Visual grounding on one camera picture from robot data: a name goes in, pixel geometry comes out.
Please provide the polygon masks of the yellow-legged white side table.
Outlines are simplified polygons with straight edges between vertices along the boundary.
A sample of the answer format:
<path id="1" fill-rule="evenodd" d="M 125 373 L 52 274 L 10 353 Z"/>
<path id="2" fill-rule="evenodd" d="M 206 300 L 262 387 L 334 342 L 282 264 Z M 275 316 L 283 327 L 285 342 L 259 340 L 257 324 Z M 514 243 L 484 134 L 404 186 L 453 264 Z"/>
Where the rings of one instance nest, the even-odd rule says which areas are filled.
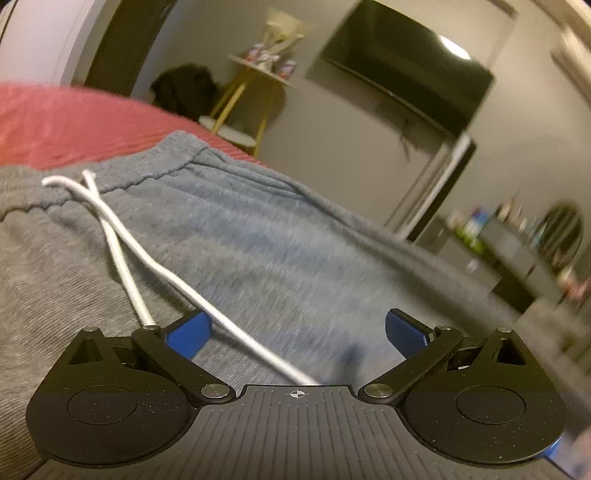
<path id="1" fill-rule="evenodd" d="M 198 123 L 253 157 L 259 155 L 271 113 L 291 87 L 297 67 L 294 49 L 309 29 L 310 24 L 286 11 L 267 9 L 262 38 L 228 57 L 238 67 L 235 77 Z"/>

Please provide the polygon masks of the round vanity mirror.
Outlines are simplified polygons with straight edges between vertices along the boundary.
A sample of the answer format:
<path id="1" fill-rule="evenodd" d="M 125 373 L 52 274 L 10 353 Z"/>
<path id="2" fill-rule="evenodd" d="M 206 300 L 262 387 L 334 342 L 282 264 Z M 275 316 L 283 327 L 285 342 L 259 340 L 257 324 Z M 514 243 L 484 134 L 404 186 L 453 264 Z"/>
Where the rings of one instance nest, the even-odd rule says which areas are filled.
<path id="1" fill-rule="evenodd" d="M 538 252 L 549 267 L 558 272 L 574 260 L 584 234 L 584 218 L 579 205 L 571 200 L 555 203 L 542 221 L 543 234 Z"/>

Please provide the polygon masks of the black bag on floor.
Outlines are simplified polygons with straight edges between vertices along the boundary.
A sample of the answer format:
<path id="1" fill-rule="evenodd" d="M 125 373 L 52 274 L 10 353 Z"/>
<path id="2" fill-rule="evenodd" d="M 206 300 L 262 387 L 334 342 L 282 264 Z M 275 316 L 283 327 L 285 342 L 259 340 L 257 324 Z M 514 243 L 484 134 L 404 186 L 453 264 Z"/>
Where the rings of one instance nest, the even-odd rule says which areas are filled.
<path id="1" fill-rule="evenodd" d="M 189 63 L 161 73 L 150 91 L 155 106 L 197 122 L 211 111 L 219 86 L 207 67 Z"/>

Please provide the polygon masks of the white tower fan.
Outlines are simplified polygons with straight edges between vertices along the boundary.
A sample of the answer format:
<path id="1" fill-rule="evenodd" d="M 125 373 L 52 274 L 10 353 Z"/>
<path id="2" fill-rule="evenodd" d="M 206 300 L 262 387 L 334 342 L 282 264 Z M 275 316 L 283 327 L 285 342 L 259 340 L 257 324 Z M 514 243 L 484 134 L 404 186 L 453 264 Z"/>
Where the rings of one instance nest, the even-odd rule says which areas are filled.
<path id="1" fill-rule="evenodd" d="M 409 240 L 473 145 L 474 142 L 466 131 L 455 140 L 444 141 L 407 188 L 384 226 L 398 238 Z"/>

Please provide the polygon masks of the grey dresser vanity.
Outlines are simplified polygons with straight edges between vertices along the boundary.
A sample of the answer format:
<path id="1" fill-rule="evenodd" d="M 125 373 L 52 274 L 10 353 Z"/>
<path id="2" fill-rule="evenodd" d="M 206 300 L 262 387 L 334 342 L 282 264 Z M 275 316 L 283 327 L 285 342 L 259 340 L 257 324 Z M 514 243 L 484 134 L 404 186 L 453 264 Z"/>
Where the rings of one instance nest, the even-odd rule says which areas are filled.
<path id="1" fill-rule="evenodd" d="M 416 244 L 463 271 L 520 313 L 535 301 L 575 304 L 558 275 L 520 233 L 478 208 L 464 223 L 436 217 Z"/>

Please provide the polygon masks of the pink ribbed bedspread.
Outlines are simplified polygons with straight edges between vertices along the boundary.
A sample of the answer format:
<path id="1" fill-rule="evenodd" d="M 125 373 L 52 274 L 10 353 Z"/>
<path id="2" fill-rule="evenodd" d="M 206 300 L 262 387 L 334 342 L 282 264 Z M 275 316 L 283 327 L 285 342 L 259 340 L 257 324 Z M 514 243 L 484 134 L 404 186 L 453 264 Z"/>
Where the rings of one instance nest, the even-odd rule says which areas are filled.
<path id="1" fill-rule="evenodd" d="M 199 124 L 137 100 L 82 87 L 3 82 L 1 165 L 37 170 L 144 151 L 175 131 L 254 162 Z"/>

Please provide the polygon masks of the wall-mounted black television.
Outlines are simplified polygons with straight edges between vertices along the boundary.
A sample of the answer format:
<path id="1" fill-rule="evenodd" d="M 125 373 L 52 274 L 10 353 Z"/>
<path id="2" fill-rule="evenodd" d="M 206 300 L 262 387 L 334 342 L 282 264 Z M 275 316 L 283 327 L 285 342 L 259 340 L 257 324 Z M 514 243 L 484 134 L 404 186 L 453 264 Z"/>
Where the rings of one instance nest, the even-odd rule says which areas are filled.
<path id="1" fill-rule="evenodd" d="M 389 94 L 439 129 L 459 136 L 494 82 L 453 41 L 378 1 L 360 1 L 335 30 L 322 59 Z"/>

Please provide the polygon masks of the dark wooden door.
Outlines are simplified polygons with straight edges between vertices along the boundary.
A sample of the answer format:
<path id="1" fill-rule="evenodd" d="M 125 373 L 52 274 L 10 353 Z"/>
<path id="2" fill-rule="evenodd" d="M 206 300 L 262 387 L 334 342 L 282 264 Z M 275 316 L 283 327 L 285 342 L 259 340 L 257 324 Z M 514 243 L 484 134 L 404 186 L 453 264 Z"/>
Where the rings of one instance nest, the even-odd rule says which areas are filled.
<path id="1" fill-rule="evenodd" d="M 129 97 L 175 0 L 123 0 L 98 45 L 84 86 Z"/>

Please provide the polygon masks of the grey sweatpants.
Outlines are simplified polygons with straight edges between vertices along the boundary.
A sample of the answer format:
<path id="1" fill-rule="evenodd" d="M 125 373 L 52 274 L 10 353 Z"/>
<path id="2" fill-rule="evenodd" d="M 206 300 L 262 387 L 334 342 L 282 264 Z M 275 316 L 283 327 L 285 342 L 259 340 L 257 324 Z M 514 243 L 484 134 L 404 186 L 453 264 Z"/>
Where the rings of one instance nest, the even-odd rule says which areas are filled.
<path id="1" fill-rule="evenodd" d="M 360 387 L 401 357 L 399 308 L 487 335 L 514 311 L 463 273 L 290 177 L 192 135 L 92 165 L 104 202 L 161 265 L 312 378 Z M 126 336 L 137 318 L 103 231 L 66 190 L 26 166 L 1 170 L 1 475 L 39 461 L 25 411 L 85 326 Z"/>

